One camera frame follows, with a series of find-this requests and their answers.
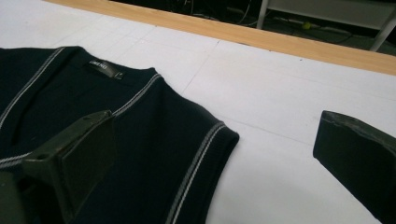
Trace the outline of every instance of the wooden edge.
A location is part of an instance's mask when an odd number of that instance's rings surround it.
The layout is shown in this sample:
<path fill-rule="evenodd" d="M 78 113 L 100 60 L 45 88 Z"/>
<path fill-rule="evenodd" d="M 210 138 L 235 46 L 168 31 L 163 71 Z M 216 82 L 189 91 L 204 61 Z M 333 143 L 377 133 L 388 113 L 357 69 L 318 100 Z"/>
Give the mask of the wooden edge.
<path fill-rule="evenodd" d="M 295 36 L 281 35 L 224 22 L 210 21 L 167 11 L 107 0 L 45 0 L 68 7 L 205 35 L 307 59 L 396 75 L 396 57 L 352 49 Z"/>

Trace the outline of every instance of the garment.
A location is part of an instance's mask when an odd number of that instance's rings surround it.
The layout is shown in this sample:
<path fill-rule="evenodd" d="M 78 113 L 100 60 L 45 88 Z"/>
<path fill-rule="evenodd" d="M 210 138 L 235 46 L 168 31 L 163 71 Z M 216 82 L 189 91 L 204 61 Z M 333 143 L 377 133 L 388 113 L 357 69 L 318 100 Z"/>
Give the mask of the garment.
<path fill-rule="evenodd" d="M 80 47 L 0 49 L 0 171 L 68 125 L 110 110 L 118 157 L 73 223 L 204 223 L 238 134 L 174 92 L 154 68 L 112 63 L 105 76 Z"/>

